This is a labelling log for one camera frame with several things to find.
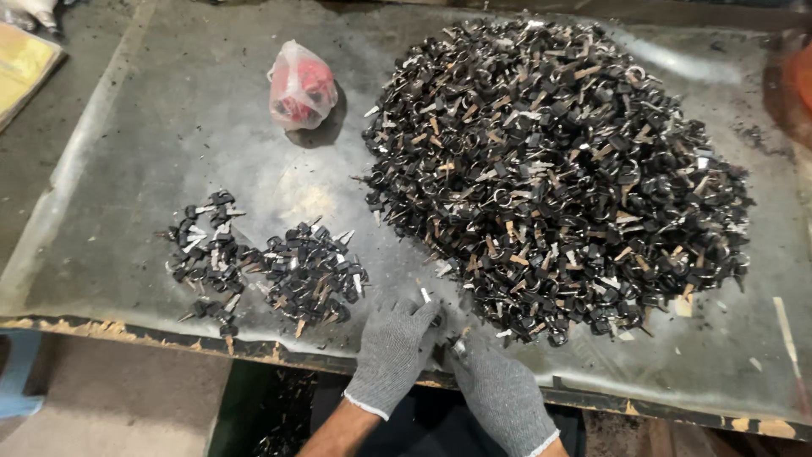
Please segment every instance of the blue stool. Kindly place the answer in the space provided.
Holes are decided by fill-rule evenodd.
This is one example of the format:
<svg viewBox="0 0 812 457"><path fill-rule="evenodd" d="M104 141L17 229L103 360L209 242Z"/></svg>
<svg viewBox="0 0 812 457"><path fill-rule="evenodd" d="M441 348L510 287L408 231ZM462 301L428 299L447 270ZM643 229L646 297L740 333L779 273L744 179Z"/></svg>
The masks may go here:
<svg viewBox="0 0 812 457"><path fill-rule="evenodd" d="M42 333L36 330L0 329L0 335L11 340L6 367L0 374L0 419L12 416L30 416L40 411L45 396L23 395L25 381L40 349Z"/></svg>

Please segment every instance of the wrist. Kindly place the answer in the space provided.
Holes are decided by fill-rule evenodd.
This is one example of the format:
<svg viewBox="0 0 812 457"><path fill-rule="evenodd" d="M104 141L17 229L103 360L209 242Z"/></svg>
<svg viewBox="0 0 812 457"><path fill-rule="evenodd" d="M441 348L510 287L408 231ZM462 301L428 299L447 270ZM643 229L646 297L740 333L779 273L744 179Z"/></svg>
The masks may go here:
<svg viewBox="0 0 812 457"><path fill-rule="evenodd" d="M344 397L356 407L389 420L413 384L414 381L409 382L403 376L392 376L392 373L374 367L359 368L344 391Z"/></svg>

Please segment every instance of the workbench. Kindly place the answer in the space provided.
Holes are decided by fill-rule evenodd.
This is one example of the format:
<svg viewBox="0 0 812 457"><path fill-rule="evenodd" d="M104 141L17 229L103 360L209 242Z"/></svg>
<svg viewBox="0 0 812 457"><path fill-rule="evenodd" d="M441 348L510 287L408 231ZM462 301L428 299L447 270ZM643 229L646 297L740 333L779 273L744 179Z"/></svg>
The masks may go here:
<svg viewBox="0 0 812 457"><path fill-rule="evenodd" d="M812 373L812 268L799 194L809 151L764 108L780 94L763 77L771 35L607 24L668 93L685 95L686 116L707 123L716 150L752 172L752 264L744 293L730 280L696 295L690 317L673 306L652 312L654 337L633 330L632 341L613 340L582 324L554 348L545 338L497 340L459 285L435 277L422 244L376 225L367 189L352 179L374 162L361 140L364 114L395 59L475 17L494 15L309 0L138 3L0 276L0 324L352 373L367 307L416 298L420 280L460 310L449 323L473 326L527 364L549 402L812 439L804 378ZM321 56L339 87L339 104L312 132L286 134L268 112L266 72L290 39ZM237 338L221 339L211 320L177 322L197 295L167 274L173 246L153 233L221 188L248 212L234 230L253 246L319 215L332 233L356 230L349 249L370 286L351 320L305 327L296 338L296 322L271 312L252 286L236 311ZM453 386L440 371L421 382Z"/></svg>

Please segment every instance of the yellow book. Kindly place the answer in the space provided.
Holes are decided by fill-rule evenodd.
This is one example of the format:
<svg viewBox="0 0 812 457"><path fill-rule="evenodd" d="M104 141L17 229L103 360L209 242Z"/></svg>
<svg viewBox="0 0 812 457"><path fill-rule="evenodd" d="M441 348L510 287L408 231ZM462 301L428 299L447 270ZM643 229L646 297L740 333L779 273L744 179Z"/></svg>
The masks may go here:
<svg viewBox="0 0 812 457"><path fill-rule="evenodd" d="M60 45L0 22L0 132L63 56Z"/></svg>

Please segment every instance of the floor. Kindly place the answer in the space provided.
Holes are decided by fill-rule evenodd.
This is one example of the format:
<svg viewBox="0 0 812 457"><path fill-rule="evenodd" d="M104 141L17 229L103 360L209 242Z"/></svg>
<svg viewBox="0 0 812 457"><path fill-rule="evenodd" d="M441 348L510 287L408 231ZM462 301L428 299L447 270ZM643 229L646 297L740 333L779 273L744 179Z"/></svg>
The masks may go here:
<svg viewBox="0 0 812 457"><path fill-rule="evenodd" d="M0 455L205 455L229 359L84 337L47 344L45 405L0 420Z"/></svg>

